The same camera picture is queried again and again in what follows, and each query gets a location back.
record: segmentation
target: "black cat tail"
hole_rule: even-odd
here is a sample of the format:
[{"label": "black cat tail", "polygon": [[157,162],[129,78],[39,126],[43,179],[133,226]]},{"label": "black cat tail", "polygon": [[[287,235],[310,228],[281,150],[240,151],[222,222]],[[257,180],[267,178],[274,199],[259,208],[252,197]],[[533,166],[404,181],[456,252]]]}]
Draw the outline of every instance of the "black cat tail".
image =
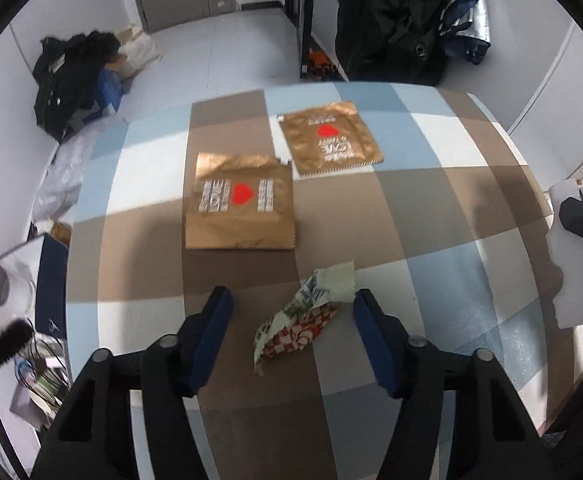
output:
[{"label": "black cat tail", "polygon": [[25,319],[17,319],[0,332],[0,366],[22,350],[34,335]]}]

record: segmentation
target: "gold foil packet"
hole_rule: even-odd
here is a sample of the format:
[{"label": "gold foil packet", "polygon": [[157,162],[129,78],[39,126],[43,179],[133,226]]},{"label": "gold foil packet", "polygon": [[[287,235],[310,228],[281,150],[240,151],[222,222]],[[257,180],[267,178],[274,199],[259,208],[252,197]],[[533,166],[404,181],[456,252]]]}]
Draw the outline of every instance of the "gold foil packet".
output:
[{"label": "gold foil packet", "polygon": [[185,248],[292,249],[295,242],[291,165],[267,155],[198,155]]},{"label": "gold foil packet", "polygon": [[383,161],[378,144],[352,102],[284,114],[279,120],[300,175]]}]

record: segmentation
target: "white plastic bag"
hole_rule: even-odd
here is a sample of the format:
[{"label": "white plastic bag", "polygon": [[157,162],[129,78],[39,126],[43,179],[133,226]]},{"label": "white plastic bag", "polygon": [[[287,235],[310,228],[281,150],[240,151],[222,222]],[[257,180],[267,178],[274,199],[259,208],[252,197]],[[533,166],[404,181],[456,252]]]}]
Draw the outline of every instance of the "white plastic bag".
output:
[{"label": "white plastic bag", "polygon": [[33,223],[56,219],[78,202],[96,138],[121,124],[125,121],[116,116],[94,121],[60,146],[34,199]]},{"label": "white plastic bag", "polygon": [[118,72],[121,81],[136,76],[163,57],[156,47],[156,42],[138,25],[130,25],[116,37],[121,42],[118,54],[127,56]]}]

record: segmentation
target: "baseboard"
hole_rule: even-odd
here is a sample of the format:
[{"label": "baseboard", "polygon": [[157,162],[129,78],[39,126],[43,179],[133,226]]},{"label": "baseboard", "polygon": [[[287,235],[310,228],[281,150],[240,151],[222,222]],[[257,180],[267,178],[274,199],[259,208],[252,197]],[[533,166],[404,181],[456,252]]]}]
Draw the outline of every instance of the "baseboard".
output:
[{"label": "baseboard", "polygon": [[270,2],[253,2],[250,4],[240,4],[240,10],[260,10],[260,9],[283,9],[283,3],[278,0]]}]

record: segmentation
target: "light blue square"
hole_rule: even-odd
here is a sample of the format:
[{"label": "light blue square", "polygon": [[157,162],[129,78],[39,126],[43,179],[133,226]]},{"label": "light blue square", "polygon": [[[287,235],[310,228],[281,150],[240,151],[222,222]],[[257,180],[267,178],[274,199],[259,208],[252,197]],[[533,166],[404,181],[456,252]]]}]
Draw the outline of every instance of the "light blue square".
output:
[{"label": "light blue square", "polygon": [[487,348],[494,352],[495,358],[500,365],[505,367],[505,357],[503,355],[503,342],[501,340],[500,330],[494,326],[489,332],[479,335],[468,343],[454,349],[455,354],[472,355],[479,348]]},{"label": "light blue square", "polygon": [[359,112],[406,112],[398,94],[387,83],[335,83],[342,101],[352,101]]},{"label": "light blue square", "polygon": [[129,125],[124,147],[189,130],[191,105],[166,108]]},{"label": "light blue square", "polygon": [[401,400],[377,384],[323,397],[339,480],[376,474],[394,432]]},{"label": "light blue square", "polygon": [[98,339],[98,305],[96,303],[68,303],[65,307],[67,344],[70,371],[75,381],[95,350]]},{"label": "light blue square", "polygon": [[513,386],[520,390],[547,363],[545,323],[540,300],[502,322],[499,326],[505,361],[503,368]]},{"label": "light blue square", "polygon": [[94,144],[92,160],[105,155],[120,153],[127,136],[127,124],[102,132]]},{"label": "light blue square", "polygon": [[379,145],[385,161],[376,171],[440,168],[441,163],[420,128],[406,112],[360,113]]},{"label": "light blue square", "polygon": [[333,83],[303,83],[265,90],[265,103],[270,115],[298,112],[339,101],[342,99]]},{"label": "light blue square", "polygon": [[109,194],[121,152],[110,153],[89,162],[76,204],[75,222],[107,214]]},{"label": "light blue square", "polygon": [[445,98],[433,86],[400,83],[392,83],[391,86],[410,113],[456,117]]},{"label": "light blue square", "polygon": [[497,325],[475,242],[409,258],[407,265],[425,335],[438,348],[451,351]]}]

